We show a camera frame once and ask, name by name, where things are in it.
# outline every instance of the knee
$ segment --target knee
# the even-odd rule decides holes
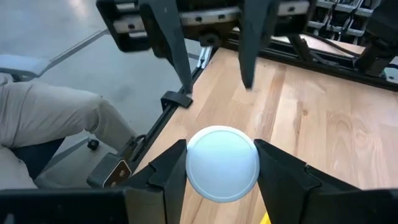
[[[85,97],[82,101],[81,109],[86,115],[93,116],[94,113],[99,113],[101,108],[107,104],[108,102],[102,96],[93,93]]]

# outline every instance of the gray floor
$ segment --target gray floor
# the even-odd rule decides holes
[[[1,0],[0,21],[0,54],[47,60],[106,29],[95,0]],[[186,45],[188,53],[199,55],[197,42],[187,40]],[[190,65],[193,69],[196,61],[190,59]],[[138,133],[148,132],[161,114],[160,97],[181,87],[166,60],[157,59],[152,51],[124,54],[108,34],[51,68],[39,81],[102,95]],[[87,135],[67,138],[58,153]],[[87,162],[89,157],[81,159],[81,163]],[[55,175],[74,175],[72,171],[76,170],[57,169],[61,173]]]

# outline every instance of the khaki pants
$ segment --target khaki pants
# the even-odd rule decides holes
[[[102,97],[82,90],[24,82],[0,85],[0,189],[36,188],[9,149],[89,131],[121,150],[136,134]]]

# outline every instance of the wooden tabletop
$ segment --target wooden tabletop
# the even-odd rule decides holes
[[[338,51],[318,40],[309,45]],[[360,53],[363,48],[343,47]],[[252,91],[241,81],[237,52],[219,49],[138,170],[178,139],[211,125],[240,129],[362,189],[398,187],[398,95],[263,58]],[[266,208],[258,186],[232,203],[198,195],[189,181],[181,223],[260,223]]]

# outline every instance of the yellow object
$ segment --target yellow object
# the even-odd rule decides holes
[[[271,220],[269,220],[268,213],[266,213],[266,214],[264,215],[264,217],[262,218],[260,224],[271,224]]]

